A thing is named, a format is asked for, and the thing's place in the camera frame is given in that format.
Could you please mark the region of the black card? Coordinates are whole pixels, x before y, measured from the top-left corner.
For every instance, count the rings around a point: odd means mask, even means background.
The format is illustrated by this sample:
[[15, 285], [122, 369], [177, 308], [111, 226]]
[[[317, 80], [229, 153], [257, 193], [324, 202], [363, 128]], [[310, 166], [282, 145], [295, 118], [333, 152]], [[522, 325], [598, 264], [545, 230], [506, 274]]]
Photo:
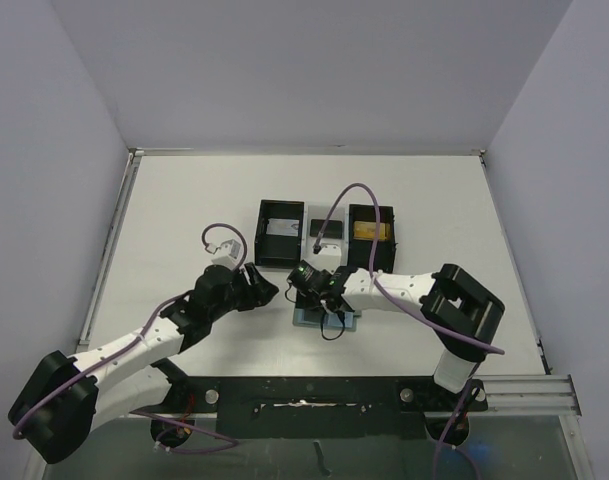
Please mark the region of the black card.
[[[309, 224], [309, 236], [317, 237], [324, 226], [323, 219], [312, 219]], [[344, 224], [340, 220], [329, 220], [323, 232], [324, 239], [342, 240], [344, 237]]]

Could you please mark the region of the aluminium front rail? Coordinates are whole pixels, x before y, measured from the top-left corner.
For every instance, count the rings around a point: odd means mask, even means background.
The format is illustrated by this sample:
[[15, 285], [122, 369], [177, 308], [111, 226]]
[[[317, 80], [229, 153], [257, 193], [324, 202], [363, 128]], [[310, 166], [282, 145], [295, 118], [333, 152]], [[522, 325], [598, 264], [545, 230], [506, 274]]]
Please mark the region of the aluminium front rail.
[[[172, 376], [146, 368], [113, 387], [99, 387], [96, 399], [86, 411], [94, 424], [126, 416], [163, 400], [175, 383], [189, 377], [192, 376]], [[581, 412], [568, 376], [482, 376], [473, 380], [467, 400], [473, 415], [578, 415]]]

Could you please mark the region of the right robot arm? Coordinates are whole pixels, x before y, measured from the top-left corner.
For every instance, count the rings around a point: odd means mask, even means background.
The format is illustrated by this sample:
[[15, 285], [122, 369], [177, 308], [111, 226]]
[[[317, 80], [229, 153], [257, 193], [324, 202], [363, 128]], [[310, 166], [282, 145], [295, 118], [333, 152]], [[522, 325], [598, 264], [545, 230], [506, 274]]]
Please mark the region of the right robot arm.
[[459, 393], [489, 354], [504, 303], [463, 268], [445, 264], [434, 273], [401, 275], [353, 266], [335, 272], [300, 262], [287, 282], [308, 305], [327, 314], [404, 313], [431, 328], [444, 351], [433, 374], [439, 387]]

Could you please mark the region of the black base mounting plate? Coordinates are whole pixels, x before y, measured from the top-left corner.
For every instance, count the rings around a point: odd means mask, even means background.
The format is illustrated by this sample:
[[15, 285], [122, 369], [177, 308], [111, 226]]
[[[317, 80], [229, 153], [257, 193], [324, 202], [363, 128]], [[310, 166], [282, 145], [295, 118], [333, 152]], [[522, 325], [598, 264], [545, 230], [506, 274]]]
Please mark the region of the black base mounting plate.
[[212, 415], [216, 432], [240, 440], [414, 440], [425, 438], [426, 417], [449, 416], [458, 400], [429, 376], [192, 376], [144, 410]]

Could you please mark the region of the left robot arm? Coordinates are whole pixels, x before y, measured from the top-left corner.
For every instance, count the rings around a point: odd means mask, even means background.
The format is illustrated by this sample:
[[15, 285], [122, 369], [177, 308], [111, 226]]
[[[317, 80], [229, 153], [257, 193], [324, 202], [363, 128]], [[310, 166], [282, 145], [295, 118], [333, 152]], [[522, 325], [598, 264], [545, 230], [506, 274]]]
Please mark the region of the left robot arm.
[[61, 462], [103, 424], [163, 403], [185, 380], [171, 357], [204, 340], [223, 316], [265, 307], [278, 292], [252, 263], [236, 270], [211, 265], [133, 332], [71, 356], [46, 355], [9, 410], [13, 438], [48, 464]]

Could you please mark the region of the green leather card holder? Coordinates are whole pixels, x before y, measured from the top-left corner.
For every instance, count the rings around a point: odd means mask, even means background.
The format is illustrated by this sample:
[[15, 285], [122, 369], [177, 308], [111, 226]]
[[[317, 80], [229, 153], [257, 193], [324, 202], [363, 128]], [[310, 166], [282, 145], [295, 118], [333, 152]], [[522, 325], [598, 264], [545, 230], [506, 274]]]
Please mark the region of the green leather card holder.
[[361, 312], [345, 312], [344, 320], [341, 320], [337, 314], [329, 314], [323, 308], [306, 308], [304, 303], [299, 302], [294, 305], [293, 324], [297, 327], [317, 329], [323, 327], [325, 330], [355, 331], [361, 316]]

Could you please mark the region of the silver blue card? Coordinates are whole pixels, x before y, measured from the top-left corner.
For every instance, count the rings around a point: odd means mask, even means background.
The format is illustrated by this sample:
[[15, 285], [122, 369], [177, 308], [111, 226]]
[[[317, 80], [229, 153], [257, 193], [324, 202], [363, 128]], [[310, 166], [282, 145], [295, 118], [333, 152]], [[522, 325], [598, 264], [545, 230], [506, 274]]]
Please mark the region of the silver blue card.
[[300, 237], [300, 220], [287, 218], [269, 218], [266, 234], [281, 237]]

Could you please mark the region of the white middle bin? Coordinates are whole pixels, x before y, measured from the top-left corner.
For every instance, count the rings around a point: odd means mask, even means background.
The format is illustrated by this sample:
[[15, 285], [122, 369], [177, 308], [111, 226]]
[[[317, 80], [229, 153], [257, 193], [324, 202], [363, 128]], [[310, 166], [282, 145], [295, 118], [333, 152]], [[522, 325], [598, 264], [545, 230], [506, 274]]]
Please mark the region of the white middle bin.
[[325, 223], [330, 207], [330, 204], [304, 204], [300, 257], [318, 270], [333, 273], [348, 264], [349, 213], [348, 207], [340, 204]]

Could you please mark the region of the black left bin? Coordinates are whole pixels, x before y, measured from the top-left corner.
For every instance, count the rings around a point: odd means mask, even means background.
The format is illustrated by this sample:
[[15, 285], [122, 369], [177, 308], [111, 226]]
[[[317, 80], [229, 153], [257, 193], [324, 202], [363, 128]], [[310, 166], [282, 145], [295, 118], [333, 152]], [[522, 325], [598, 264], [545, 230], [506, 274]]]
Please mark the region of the black left bin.
[[304, 207], [300, 201], [260, 201], [254, 239], [257, 266], [291, 269], [300, 262]]

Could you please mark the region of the gold card in bin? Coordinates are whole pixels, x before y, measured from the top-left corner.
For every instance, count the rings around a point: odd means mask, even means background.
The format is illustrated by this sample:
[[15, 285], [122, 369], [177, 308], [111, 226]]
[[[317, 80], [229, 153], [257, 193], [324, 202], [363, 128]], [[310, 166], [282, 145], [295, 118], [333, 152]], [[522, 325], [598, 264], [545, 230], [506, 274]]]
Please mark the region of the gold card in bin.
[[393, 230], [389, 223], [375, 221], [355, 221], [353, 223], [353, 238], [356, 240], [374, 240], [384, 242], [393, 238]]

